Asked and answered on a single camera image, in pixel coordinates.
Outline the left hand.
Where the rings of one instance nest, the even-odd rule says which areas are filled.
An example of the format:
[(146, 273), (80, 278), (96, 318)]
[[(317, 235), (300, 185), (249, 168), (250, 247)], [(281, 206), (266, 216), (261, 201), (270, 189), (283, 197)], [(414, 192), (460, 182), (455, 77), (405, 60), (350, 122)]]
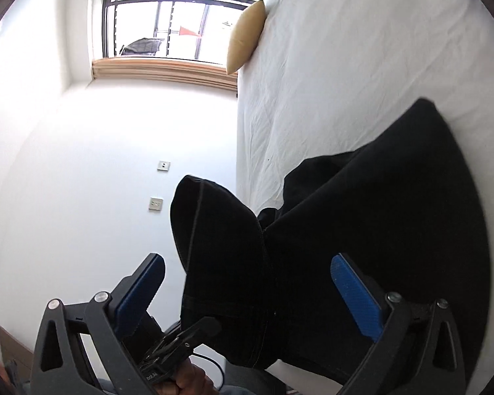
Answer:
[(160, 395), (215, 395), (218, 394), (211, 379), (199, 366), (186, 359), (177, 368), (174, 381), (154, 385)]

